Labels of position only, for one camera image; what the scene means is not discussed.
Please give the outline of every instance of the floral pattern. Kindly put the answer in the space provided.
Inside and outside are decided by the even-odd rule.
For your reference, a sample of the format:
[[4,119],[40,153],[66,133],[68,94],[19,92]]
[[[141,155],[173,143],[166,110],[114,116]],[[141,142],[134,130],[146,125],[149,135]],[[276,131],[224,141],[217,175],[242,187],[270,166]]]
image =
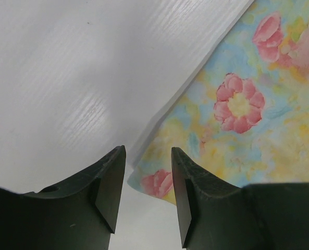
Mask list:
[[309,0],[256,0],[173,107],[129,184],[175,203],[170,151],[236,185],[309,181]]

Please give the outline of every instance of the folded cloth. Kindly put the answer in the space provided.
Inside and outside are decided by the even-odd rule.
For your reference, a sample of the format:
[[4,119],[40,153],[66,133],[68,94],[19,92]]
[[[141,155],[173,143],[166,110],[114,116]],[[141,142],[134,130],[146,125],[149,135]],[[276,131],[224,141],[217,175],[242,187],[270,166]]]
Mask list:
[[163,121],[128,183],[175,203],[171,148],[236,186],[309,182],[309,0],[256,0]]

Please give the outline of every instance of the colorful floral fabric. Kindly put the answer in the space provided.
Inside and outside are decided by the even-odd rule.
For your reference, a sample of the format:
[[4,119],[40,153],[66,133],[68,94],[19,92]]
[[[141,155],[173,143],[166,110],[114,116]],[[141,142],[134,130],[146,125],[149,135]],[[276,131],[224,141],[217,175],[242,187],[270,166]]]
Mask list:
[[129,184],[174,203],[170,152],[237,186],[309,182],[309,0],[257,0],[162,123]]

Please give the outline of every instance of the cloth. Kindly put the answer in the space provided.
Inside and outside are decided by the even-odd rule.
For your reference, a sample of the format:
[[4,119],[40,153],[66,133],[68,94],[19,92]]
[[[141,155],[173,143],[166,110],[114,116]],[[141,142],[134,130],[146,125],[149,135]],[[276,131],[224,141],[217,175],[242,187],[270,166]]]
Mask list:
[[129,179],[175,203],[171,148],[236,186],[309,182],[309,0],[257,0],[164,120]]

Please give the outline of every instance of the pink flower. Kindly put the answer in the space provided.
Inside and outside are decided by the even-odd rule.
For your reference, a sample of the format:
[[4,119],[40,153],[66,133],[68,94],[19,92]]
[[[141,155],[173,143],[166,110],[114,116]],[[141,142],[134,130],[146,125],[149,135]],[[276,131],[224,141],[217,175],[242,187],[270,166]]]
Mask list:
[[296,43],[290,40],[282,49],[278,64],[294,66],[302,76],[309,78],[309,25]]
[[172,174],[164,169],[158,170],[154,175],[142,178],[141,186],[146,194],[162,198],[173,187]]
[[262,119],[264,105],[264,96],[251,79],[241,79],[230,73],[217,90],[215,118],[221,122],[222,130],[241,134]]
[[261,58],[269,63],[274,63],[279,59],[278,46],[284,38],[280,22],[281,18],[278,12],[266,16],[259,23],[252,39]]

